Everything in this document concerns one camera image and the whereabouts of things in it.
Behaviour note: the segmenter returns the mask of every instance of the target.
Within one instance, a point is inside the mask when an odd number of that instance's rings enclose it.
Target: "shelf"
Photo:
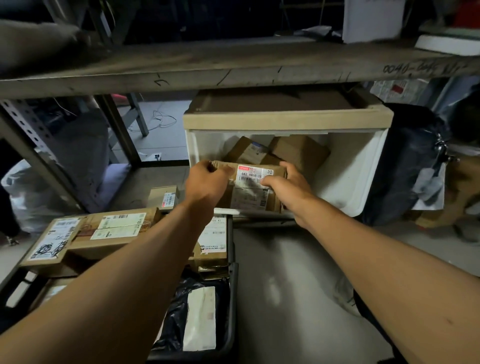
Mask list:
[[[222,87],[341,83],[480,74],[480,57],[411,42],[336,44],[300,37],[89,49],[62,65],[0,80],[0,98],[78,96]]]

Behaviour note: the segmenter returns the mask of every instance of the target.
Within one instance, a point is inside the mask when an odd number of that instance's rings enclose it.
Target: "hand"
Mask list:
[[[305,209],[305,202],[317,199],[317,197],[312,194],[305,177],[298,172],[293,164],[280,162],[280,166],[287,169],[288,176],[286,179],[280,176],[266,176],[260,183],[263,186],[273,188],[280,201],[293,212],[297,224],[307,228],[307,224],[300,216]]]
[[[190,174],[185,182],[185,201],[201,201],[213,214],[214,207],[227,189],[228,178],[232,175],[233,168],[224,166],[210,172],[209,164],[208,160],[202,160],[190,168]]]

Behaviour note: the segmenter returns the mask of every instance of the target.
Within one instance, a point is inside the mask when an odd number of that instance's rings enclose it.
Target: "person's right hand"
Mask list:
[[[307,224],[303,220],[302,212],[305,210],[305,203],[317,199],[312,194],[305,177],[298,172],[297,168],[288,162],[280,162],[280,166],[287,169],[287,178],[280,176],[266,176],[260,183],[263,186],[273,188],[280,201],[295,215],[295,221],[303,228]]]

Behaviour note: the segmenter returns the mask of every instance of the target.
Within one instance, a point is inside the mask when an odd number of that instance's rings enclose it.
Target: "person's left arm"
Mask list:
[[[146,234],[101,260],[0,336],[16,363],[141,363],[230,168],[190,170],[185,201]]]

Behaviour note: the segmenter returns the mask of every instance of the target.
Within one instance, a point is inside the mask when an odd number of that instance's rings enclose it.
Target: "forearm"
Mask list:
[[[3,362],[144,361],[212,213],[202,204],[180,204],[142,238],[95,264],[0,337]]]
[[[478,358],[472,340],[480,327],[478,278],[362,225],[325,201],[309,199],[300,217],[400,349],[426,363]]]

